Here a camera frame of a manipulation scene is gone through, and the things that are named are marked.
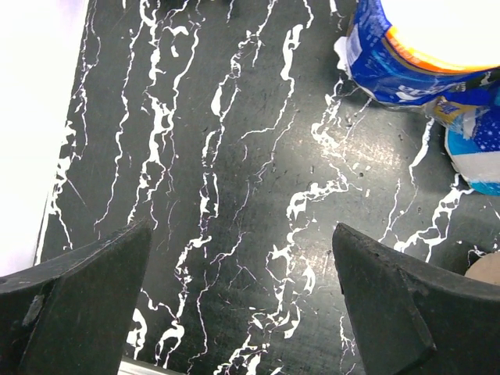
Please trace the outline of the light blue roll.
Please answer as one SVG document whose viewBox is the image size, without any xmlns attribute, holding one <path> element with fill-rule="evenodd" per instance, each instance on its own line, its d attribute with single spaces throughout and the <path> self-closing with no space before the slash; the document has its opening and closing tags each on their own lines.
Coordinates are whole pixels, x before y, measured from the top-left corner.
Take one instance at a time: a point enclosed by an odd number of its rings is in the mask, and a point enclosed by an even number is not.
<svg viewBox="0 0 500 375">
<path fill-rule="evenodd" d="M 499 195 L 499 84 L 446 91 L 430 114 L 446 127 L 445 149 L 465 182 Z"/>
</svg>

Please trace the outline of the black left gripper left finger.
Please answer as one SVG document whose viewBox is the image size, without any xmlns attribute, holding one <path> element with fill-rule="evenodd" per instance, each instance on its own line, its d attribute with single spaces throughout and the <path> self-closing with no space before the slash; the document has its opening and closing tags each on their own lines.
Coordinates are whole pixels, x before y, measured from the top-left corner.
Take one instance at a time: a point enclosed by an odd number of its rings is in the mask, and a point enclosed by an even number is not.
<svg viewBox="0 0 500 375">
<path fill-rule="evenodd" d="M 3 374 L 116 374 L 148 266 L 138 220 L 1 278 Z"/>
</svg>

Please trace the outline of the blue Tempo roll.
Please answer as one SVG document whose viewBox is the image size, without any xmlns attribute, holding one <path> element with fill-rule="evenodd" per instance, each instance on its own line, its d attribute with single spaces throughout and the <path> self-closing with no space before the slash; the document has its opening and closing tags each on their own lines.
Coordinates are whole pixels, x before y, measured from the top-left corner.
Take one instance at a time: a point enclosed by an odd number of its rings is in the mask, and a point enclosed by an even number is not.
<svg viewBox="0 0 500 375">
<path fill-rule="evenodd" d="M 498 70 L 498 27 L 497 1 L 359 1 L 347 71 L 381 103 L 426 105 Z"/>
</svg>

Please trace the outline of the brown roll front lying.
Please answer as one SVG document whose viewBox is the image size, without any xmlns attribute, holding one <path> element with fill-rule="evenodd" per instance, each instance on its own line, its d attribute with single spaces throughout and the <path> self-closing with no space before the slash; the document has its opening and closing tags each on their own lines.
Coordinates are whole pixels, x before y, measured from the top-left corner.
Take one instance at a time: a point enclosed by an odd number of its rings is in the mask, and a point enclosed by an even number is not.
<svg viewBox="0 0 500 375">
<path fill-rule="evenodd" d="M 487 284 L 500 285 L 500 253 L 480 257 L 465 273 L 465 277 Z"/>
</svg>

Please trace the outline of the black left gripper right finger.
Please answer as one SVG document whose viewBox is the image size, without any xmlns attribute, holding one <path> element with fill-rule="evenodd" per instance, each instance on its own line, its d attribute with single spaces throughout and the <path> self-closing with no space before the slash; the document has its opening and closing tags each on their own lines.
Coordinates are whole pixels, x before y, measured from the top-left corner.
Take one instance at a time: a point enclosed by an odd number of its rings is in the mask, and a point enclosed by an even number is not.
<svg viewBox="0 0 500 375">
<path fill-rule="evenodd" d="M 368 374 L 497 374 L 499 288 L 339 223 L 332 248 Z"/>
</svg>

